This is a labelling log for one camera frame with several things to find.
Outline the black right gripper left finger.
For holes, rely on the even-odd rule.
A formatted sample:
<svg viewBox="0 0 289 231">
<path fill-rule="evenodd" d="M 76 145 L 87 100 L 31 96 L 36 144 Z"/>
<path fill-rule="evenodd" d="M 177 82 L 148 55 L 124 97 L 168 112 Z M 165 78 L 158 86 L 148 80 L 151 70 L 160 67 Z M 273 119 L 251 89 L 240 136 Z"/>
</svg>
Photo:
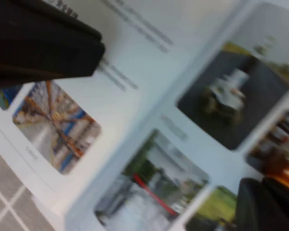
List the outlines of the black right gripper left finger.
<svg viewBox="0 0 289 231">
<path fill-rule="evenodd" d="M 265 230 L 267 205 L 264 188 L 252 178 L 243 178 L 239 184 L 235 221 L 238 231 Z"/>
</svg>

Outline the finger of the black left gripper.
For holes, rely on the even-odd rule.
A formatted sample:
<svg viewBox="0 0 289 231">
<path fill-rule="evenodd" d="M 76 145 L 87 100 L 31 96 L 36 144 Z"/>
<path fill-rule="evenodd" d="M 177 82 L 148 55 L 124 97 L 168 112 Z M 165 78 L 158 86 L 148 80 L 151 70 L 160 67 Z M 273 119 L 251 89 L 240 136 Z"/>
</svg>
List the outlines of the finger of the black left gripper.
<svg viewBox="0 0 289 231">
<path fill-rule="evenodd" d="M 64 0 L 40 0 L 39 9 L 45 14 L 50 31 L 57 33 L 73 31 L 86 34 L 96 41 L 102 41 L 102 34 L 78 19 L 79 14 Z"/>
<path fill-rule="evenodd" d="M 51 32 L 39 0 L 0 0 L 0 89 L 45 80 L 89 77 L 103 42 L 73 31 Z"/>
</svg>

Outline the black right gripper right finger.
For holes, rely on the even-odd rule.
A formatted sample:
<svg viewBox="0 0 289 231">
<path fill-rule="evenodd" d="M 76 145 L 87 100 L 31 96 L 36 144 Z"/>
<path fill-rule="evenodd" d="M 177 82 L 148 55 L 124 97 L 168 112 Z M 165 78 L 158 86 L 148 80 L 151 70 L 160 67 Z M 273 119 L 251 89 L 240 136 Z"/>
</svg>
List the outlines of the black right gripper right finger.
<svg viewBox="0 0 289 231">
<path fill-rule="evenodd" d="M 273 178 L 263 178 L 262 185 L 269 191 L 289 219 L 289 187 Z"/>
</svg>

